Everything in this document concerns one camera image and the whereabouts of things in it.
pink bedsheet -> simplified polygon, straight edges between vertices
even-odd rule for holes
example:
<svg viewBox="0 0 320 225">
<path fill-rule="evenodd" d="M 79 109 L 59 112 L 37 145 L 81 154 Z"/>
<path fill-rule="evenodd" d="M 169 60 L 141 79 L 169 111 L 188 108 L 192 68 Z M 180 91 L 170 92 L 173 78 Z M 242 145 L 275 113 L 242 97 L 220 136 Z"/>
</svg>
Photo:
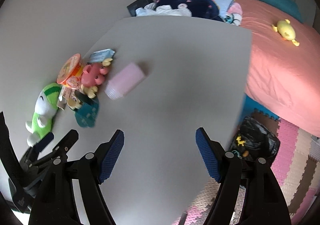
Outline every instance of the pink bedsheet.
<svg viewBox="0 0 320 225">
<path fill-rule="evenodd" d="M 246 93 L 281 118 L 320 137 L 320 35 L 315 29 L 258 0 L 236 0 L 241 27 L 252 30 Z M 289 19 L 296 47 L 272 30 Z"/>
</svg>

white cloth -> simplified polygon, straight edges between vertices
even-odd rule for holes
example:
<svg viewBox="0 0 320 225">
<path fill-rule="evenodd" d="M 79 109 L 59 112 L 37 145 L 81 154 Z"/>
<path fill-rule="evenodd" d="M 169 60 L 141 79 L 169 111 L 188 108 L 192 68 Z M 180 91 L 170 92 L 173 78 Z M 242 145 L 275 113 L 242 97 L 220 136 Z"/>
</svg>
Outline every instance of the white cloth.
<svg viewBox="0 0 320 225">
<path fill-rule="evenodd" d="M 188 8 L 172 9 L 170 5 L 163 5 L 154 10 L 155 6 L 155 3 L 151 3 L 144 8 L 138 8 L 136 9 L 136 14 L 137 16 L 171 15 L 192 17 L 192 13 Z"/>
<path fill-rule="evenodd" d="M 229 24 L 234 24 L 236 26 L 239 26 L 242 21 L 242 15 L 239 13 L 227 13 L 227 16 L 225 17 L 225 22 Z"/>
</svg>

black plastic bag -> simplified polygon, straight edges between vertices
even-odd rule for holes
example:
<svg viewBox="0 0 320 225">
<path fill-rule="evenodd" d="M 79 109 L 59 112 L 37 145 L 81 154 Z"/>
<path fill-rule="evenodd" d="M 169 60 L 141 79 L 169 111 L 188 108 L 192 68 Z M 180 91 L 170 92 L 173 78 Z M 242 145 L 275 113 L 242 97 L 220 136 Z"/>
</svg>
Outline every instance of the black plastic bag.
<svg viewBox="0 0 320 225">
<path fill-rule="evenodd" d="M 272 132 L 254 118 L 245 117 L 234 137 L 230 151 L 245 160 L 255 161 L 262 157 L 271 166 L 279 147 L 280 141 Z"/>
</svg>

navy blue blanket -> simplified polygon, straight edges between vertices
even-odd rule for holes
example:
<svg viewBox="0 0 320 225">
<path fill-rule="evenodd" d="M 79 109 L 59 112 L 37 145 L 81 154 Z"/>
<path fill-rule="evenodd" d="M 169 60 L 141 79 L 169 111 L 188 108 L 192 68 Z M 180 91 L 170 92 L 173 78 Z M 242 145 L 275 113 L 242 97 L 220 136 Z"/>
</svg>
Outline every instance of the navy blue blanket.
<svg viewBox="0 0 320 225">
<path fill-rule="evenodd" d="M 156 6 L 170 5 L 172 9 L 188 8 L 193 17 L 223 21 L 219 8 L 212 0 L 156 0 Z"/>
</svg>

stuffed animal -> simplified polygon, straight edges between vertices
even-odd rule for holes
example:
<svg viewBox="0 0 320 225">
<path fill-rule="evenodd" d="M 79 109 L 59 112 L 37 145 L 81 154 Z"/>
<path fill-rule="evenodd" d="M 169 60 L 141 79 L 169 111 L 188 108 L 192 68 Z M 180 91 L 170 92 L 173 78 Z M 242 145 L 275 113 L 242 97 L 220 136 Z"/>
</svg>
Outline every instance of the stuffed animal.
<svg viewBox="0 0 320 225">
<path fill-rule="evenodd" d="M 290 25 L 289 20 L 278 21 L 277 27 L 272 25 L 272 28 L 275 32 L 279 32 L 285 40 L 292 41 L 292 43 L 296 46 L 300 45 L 300 43 L 295 40 L 296 32 L 294 31 L 294 28 Z"/>
<path fill-rule="evenodd" d="M 86 65 L 83 68 L 81 84 L 87 88 L 101 85 L 106 79 L 104 76 L 110 71 L 111 61 L 112 59 L 105 59 L 103 62 Z"/>
<path fill-rule="evenodd" d="M 98 92 L 97 86 L 85 87 L 81 84 L 81 92 L 86 94 L 89 98 L 93 99 L 96 97 L 96 93 Z"/>
<path fill-rule="evenodd" d="M 51 131 L 52 118 L 58 110 L 60 90 L 61 85 L 52 83 L 45 86 L 39 94 L 32 121 L 26 122 L 26 128 L 31 133 L 27 138 L 29 146 L 34 146 Z"/>
</svg>

